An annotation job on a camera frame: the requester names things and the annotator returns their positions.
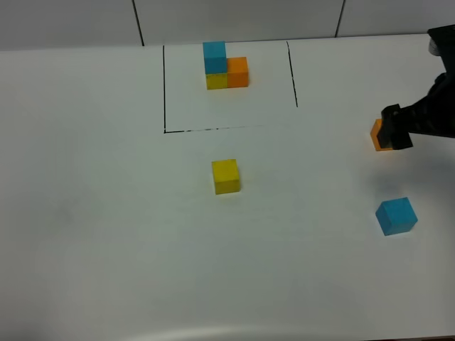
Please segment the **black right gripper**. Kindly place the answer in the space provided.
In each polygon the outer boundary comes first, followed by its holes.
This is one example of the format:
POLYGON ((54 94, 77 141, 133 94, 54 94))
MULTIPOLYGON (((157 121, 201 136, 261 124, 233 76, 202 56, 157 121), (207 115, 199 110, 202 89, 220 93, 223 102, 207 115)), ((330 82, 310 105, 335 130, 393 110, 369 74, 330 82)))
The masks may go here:
POLYGON ((410 133, 454 137, 454 76, 441 74, 427 96, 401 109, 398 104, 381 111, 377 140, 381 148, 412 148, 410 133), (399 126, 394 125, 396 114, 399 126))

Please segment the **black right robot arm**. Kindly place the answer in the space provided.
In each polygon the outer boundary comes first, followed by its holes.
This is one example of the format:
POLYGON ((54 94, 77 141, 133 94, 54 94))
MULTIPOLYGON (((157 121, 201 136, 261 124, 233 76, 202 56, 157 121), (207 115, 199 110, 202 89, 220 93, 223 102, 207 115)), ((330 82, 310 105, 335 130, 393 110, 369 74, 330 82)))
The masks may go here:
POLYGON ((419 101, 382 110, 370 132, 376 151, 411 148, 411 134, 454 138, 454 26, 431 28, 427 33, 429 52, 441 58, 445 72, 419 101))

